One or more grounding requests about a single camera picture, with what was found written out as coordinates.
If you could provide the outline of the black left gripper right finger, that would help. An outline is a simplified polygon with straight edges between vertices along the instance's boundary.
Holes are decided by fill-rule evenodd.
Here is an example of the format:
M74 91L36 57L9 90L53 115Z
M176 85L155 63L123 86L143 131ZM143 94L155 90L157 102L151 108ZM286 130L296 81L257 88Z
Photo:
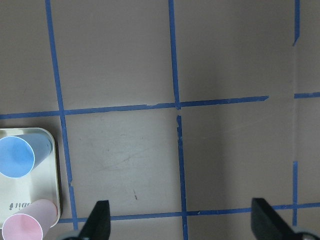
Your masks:
M295 233L264 198L251 200L251 230L257 240L302 239L302 234Z

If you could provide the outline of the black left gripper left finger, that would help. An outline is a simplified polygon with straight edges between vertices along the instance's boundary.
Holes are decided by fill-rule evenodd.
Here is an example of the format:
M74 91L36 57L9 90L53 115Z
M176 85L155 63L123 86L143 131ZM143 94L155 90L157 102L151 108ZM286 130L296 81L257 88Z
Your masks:
M108 240L111 234L111 215L108 200L97 201L77 240Z

